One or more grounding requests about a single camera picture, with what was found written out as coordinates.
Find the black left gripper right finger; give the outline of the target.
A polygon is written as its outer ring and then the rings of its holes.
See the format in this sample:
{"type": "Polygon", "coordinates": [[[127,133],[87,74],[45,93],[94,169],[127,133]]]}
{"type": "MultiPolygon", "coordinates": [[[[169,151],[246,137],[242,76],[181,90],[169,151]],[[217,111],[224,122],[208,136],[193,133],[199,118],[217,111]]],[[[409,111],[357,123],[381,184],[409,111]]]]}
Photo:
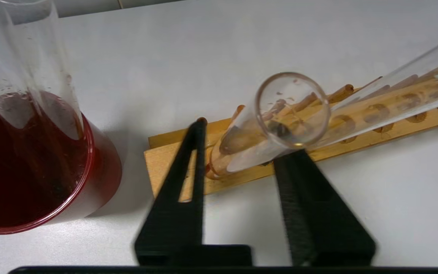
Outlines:
{"type": "Polygon", "coordinates": [[[276,158],[293,266],[370,266],[376,243],[306,151],[276,158]]]}

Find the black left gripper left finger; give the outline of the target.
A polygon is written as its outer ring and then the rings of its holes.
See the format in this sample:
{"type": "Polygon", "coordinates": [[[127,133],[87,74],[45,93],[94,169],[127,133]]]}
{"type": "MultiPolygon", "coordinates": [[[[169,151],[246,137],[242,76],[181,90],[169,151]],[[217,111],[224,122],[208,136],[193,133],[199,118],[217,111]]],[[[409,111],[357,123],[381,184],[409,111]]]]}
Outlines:
{"type": "Polygon", "coordinates": [[[188,128],[134,243],[141,267],[250,267],[248,245],[205,245],[203,211],[207,120],[188,128]],[[196,153],[192,198],[179,202],[192,153],[196,153]]]}

